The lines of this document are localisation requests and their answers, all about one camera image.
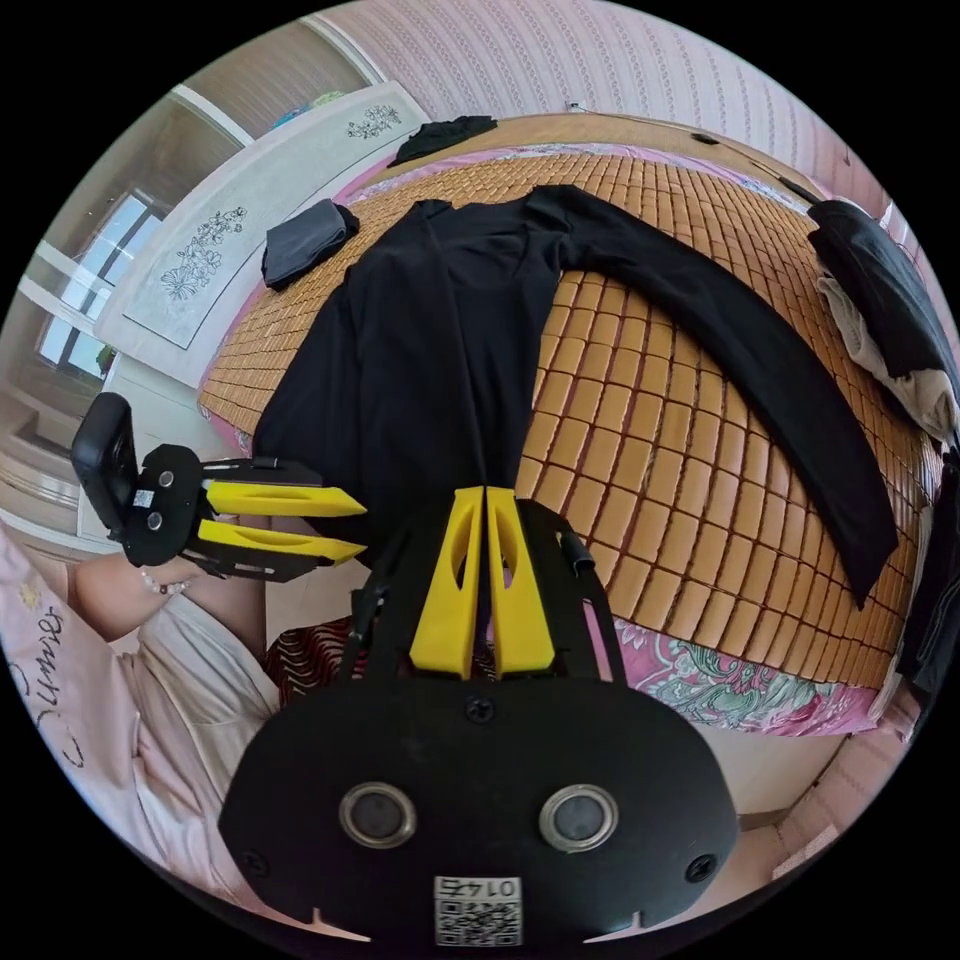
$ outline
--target bracelet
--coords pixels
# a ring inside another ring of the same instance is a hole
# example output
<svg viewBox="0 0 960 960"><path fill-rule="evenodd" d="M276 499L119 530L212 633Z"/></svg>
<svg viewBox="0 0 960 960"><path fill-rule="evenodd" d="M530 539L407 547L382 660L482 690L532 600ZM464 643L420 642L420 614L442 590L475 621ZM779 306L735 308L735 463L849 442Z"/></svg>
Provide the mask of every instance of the bracelet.
<svg viewBox="0 0 960 960"><path fill-rule="evenodd" d="M174 596L183 593L190 586L189 580L180 580L177 583L158 583L146 570L140 570L140 576L143 577L143 585L150 591L161 596Z"/></svg>

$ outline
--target folded black cloth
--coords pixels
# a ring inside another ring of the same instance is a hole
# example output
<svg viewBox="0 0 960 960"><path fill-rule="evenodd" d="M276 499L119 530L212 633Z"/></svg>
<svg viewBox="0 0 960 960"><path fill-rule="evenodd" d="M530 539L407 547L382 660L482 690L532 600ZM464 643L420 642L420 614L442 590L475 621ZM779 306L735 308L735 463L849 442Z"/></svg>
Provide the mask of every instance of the folded black cloth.
<svg viewBox="0 0 960 960"><path fill-rule="evenodd" d="M408 160L428 157L438 150L446 150L455 144L463 143L488 130L494 130L497 121L493 117L457 117L456 120L441 120L437 123L425 123L397 151L397 156L387 164L395 167Z"/></svg>
<svg viewBox="0 0 960 960"><path fill-rule="evenodd" d="M283 290L328 260L360 229L360 221L332 200L321 200L267 231L260 272L271 290Z"/></svg>
<svg viewBox="0 0 960 960"><path fill-rule="evenodd" d="M933 529L920 583L903 628L897 672L911 683L921 707L936 696L960 634L960 458L944 458L933 508Z"/></svg>
<svg viewBox="0 0 960 960"><path fill-rule="evenodd" d="M910 259L869 214L843 200L814 204L810 243L863 316L891 377L942 370L960 398L950 343Z"/></svg>

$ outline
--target pink wallpaper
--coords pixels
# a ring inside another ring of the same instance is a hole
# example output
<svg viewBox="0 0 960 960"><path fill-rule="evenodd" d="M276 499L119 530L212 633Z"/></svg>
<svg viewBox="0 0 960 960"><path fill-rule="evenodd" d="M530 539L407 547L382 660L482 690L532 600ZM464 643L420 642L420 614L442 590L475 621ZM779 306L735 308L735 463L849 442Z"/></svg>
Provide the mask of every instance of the pink wallpaper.
<svg viewBox="0 0 960 960"><path fill-rule="evenodd" d="M603 0L358 0L321 15L437 120L590 110L700 127L789 164L880 216L888 195L813 111L775 80L688 30ZM900 217L960 359L956 325Z"/></svg>
<svg viewBox="0 0 960 960"><path fill-rule="evenodd" d="M777 832L789 856L833 825L841 833L870 805L908 748L885 730L850 737Z"/></svg>

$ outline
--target striped fabric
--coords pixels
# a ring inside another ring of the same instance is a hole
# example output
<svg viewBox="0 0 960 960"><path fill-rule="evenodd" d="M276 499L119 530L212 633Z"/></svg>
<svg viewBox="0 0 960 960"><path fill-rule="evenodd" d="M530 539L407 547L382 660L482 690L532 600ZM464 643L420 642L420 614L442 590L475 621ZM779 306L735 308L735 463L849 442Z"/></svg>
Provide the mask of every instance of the striped fabric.
<svg viewBox="0 0 960 960"><path fill-rule="evenodd" d="M281 706L336 680L349 634L350 618L343 617L319 626L288 630L277 638L267 650L263 669L280 691ZM366 655L361 653L354 666L355 680L363 677L365 666ZM484 641L477 644L473 670L475 678L496 679L489 631Z"/></svg>

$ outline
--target screw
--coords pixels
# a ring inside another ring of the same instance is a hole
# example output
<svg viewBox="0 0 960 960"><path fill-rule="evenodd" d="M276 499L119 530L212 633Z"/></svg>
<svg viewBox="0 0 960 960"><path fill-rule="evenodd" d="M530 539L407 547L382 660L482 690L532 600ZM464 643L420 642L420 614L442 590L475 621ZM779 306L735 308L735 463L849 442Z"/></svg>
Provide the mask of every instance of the screw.
<svg viewBox="0 0 960 960"><path fill-rule="evenodd" d="M471 723L489 723L496 710L489 697L470 697L466 706L467 719Z"/></svg>
<svg viewBox="0 0 960 960"><path fill-rule="evenodd" d="M270 873L267 861L256 850L246 850L240 854L240 860L247 868L247 873L254 877L265 877Z"/></svg>
<svg viewBox="0 0 960 960"><path fill-rule="evenodd" d="M703 883L704 880L712 876L713 871L716 869L717 858L712 853L697 857L697 859L687 867L685 874L687 883Z"/></svg>

